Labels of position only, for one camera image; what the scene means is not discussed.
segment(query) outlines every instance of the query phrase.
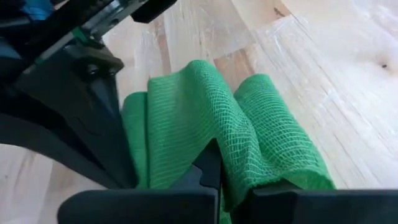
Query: blue component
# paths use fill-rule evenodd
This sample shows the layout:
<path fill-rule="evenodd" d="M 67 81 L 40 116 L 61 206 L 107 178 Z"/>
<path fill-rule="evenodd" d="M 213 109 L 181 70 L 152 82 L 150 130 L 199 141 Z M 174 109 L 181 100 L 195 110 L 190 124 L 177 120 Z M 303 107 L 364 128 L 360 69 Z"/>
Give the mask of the blue component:
<path fill-rule="evenodd" d="M 33 21 L 42 21 L 46 20 L 55 9 L 50 0 L 25 0 L 21 10 Z"/>

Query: wooden table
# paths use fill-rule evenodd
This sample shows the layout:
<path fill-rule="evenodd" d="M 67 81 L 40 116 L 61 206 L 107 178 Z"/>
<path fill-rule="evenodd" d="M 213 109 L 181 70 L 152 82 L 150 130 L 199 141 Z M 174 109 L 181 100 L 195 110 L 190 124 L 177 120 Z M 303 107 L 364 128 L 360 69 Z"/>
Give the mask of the wooden table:
<path fill-rule="evenodd" d="M 360 0 L 179 0 L 151 24 L 125 19 L 104 41 L 126 67 L 121 103 L 193 59 L 231 90 L 268 74 L 339 188 L 398 187 L 398 23 Z M 0 146 L 0 223 L 55 223 L 69 196 L 102 186 L 44 156 Z"/>

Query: light wood floor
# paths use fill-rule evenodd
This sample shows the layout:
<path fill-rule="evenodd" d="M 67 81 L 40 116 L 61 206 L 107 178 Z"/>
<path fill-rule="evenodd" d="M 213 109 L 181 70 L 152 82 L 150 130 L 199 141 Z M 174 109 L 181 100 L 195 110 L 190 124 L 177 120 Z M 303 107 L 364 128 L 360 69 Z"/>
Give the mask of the light wood floor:
<path fill-rule="evenodd" d="M 127 18 L 104 41 L 126 64 L 122 102 L 193 59 L 214 63 L 232 90 L 267 73 L 339 188 L 398 188 L 398 5 L 364 2 L 178 0 L 149 25 Z M 0 146 L 0 223 L 56 223 L 66 198 L 101 188 L 44 156 Z"/>

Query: green cloth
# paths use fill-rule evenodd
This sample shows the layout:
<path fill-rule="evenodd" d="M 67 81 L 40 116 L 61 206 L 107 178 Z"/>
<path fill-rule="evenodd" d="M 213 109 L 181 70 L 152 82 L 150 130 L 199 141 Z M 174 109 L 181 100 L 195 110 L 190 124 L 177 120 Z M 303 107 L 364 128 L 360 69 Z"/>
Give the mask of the green cloth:
<path fill-rule="evenodd" d="M 139 187 L 170 187 L 217 138 L 228 205 L 281 178 L 303 189 L 334 188 L 322 157 L 267 75 L 251 76 L 233 95 L 214 66 L 196 60 L 149 80 L 147 93 L 126 98 L 122 116 Z"/>

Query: wood grain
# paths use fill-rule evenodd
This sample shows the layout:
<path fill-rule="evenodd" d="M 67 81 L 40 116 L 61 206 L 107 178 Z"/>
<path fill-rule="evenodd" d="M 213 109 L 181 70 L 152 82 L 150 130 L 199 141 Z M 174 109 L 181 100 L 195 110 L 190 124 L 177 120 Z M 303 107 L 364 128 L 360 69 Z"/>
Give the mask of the wood grain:
<path fill-rule="evenodd" d="M 397 188 L 396 5 L 355 0 L 180 0 L 150 24 L 104 36 L 125 63 L 121 105 L 194 59 L 235 91 L 268 74 L 339 188 Z M 0 146 L 0 223 L 55 223 L 69 196 L 102 186 L 44 156 Z"/>

